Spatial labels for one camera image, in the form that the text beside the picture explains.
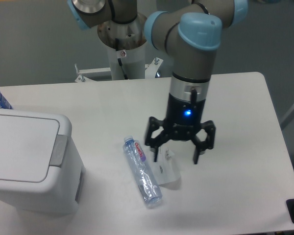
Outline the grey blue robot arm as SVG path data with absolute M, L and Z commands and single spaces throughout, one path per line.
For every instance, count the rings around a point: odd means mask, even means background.
M 197 163 L 214 147 L 216 127 L 201 117 L 215 57 L 222 30 L 241 22 L 247 12 L 246 0 L 194 0 L 175 12 L 157 11 L 147 18 L 146 41 L 173 59 L 166 117 L 150 117 L 145 134 L 145 145 L 154 153 L 169 140 L 191 141 Z

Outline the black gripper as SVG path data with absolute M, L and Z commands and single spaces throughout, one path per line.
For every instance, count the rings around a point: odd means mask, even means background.
M 204 105 L 205 100 L 191 103 L 189 100 L 180 100 L 170 94 L 165 119 L 158 120 L 155 117 L 149 117 L 144 143 L 152 150 L 154 162 L 157 162 L 159 148 L 169 140 L 192 141 L 195 145 L 194 164 L 198 164 L 201 152 L 214 148 L 216 134 L 214 122 L 209 120 L 201 123 Z M 163 127 L 163 130 L 153 138 L 152 133 L 159 130 L 160 127 Z M 204 130 L 207 134 L 203 141 L 197 137 L 200 130 Z

